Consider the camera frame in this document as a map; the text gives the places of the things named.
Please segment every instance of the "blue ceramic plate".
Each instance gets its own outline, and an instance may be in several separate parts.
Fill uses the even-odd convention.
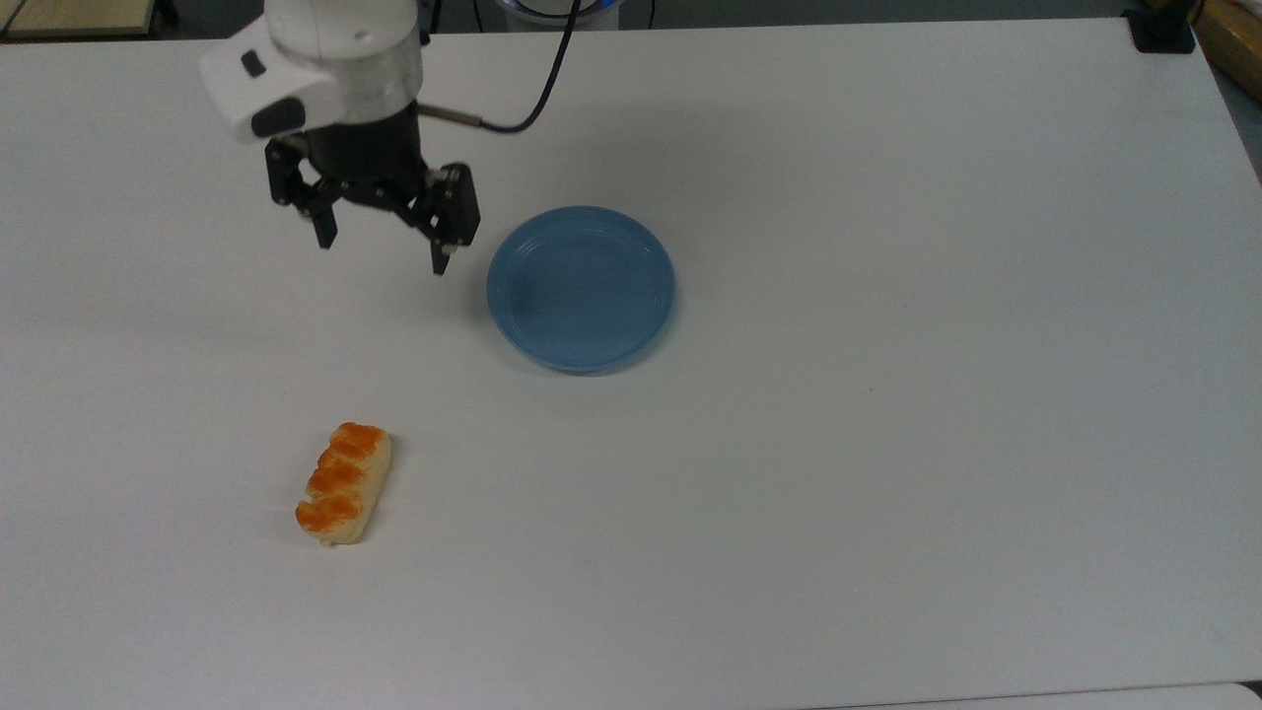
[[[514,230],[486,279],[500,332],[568,373],[623,366],[661,334],[675,271],[661,242],[603,207],[562,207]]]

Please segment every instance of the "white table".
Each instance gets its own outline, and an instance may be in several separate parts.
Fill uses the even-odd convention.
[[[435,38],[512,120],[555,37]],[[0,47],[0,706],[795,709],[1262,675],[1262,190],[1200,55],[1119,20],[575,37],[448,275],[321,252],[208,44]],[[647,359],[500,337],[567,203],[679,275]],[[339,422],[355,547],[293,521]]]

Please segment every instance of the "floor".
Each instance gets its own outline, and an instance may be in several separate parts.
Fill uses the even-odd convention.
[[[419,0],[428,18],[442,3],[438,32],[478,32],[477,3],[486,32],[504,32],[497,0]],[[222,38],[262,11],[262,0],[175,0],[182,21],[164,37]],[[1138,0],[625,0],[623,29],[644,29],[656,4],[654,28],[708,28],[787,24],[901,23],[1034,18],[1118,16]],[[1262,103],[1215,72],[1235,127],[1262,179]]]

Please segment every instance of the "white tabletop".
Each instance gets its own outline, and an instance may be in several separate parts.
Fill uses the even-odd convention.
[[[1244,686],[1204,685],[991,697],[885,707],[888,710],[1259,710],[1262,700]]]
[[[438,37],[514,120],[555,37]],[[482,230],[322,252],[208,44],[0,47],[0,706],[795,709],[1262,671],[1262,190],[1121,20],[575,37],[543,120],[425,122]],[[679,276],[649,358],[495,329],[593,203]],[[293,508],[342,421],[357,546]]]

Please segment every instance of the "black bracket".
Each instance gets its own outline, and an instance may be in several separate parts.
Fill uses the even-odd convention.
[[[457,247],[473,241],[481,222],[473,173],[464,163],[427,170],[424,184],[416,190],[390,178],[361,180],[322,175],[316,184],[308,184],[299,168],[309,158],[300,136],[273,139],[268,143],[265,156],[271,201],[281,206],[293,204],[303,218],[310,221],[321,248],[333,246],[337,236],[333,203],[343,197],[394,212],[409,227],[424,233],[429,240],[435,274],[447,270]]]
[[[1122,13],[1135,48],[1145,54],[1191,54],[1196,48],[1188,16],[1198,0],[1170,0],[1160,8]]]

